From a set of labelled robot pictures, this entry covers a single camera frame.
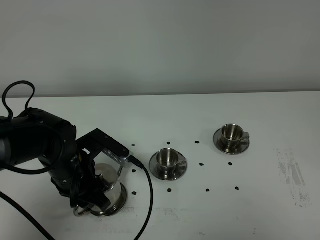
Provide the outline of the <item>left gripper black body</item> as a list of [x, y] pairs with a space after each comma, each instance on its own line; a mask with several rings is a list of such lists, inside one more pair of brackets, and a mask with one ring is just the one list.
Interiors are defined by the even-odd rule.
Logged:
[[64, 159], [51, 175], [51, 182], [60, 195], [69, 198], [70, 206], [87, 208], [89, 205], [82, 200], [85, 186], [95, 177], [94, 158], [103, 149], [119, 150], [125, 147], [100, 129], [95, 129], [75, 141], [75, 148], [70, 157]]

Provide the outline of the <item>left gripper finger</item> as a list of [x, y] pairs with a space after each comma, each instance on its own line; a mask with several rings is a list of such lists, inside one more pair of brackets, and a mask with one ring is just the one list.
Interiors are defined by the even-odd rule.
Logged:
[[95, 175], [94, 178], [85, 186], [82, 200], [88, 204], [99, 208], [108, 208], [111, 201], [105, 195], [105, 183], [102, 176]]

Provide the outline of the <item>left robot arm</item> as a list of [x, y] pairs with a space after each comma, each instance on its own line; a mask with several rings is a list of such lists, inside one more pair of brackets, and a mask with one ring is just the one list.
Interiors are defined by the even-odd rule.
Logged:
[[111, 206], [105, 195], [107, 185], [96, 174], [94, 162], [104, 150], [118, 157], [129, 155], [126, 147], [100, 129], [77, 138], [76, 126], [37, 108], [0, 122], [0, 165], [15, 167], [38, 159], [43, 168], [37, 173], [49, 173], [73, 208], [96, 206], [105, 211]]

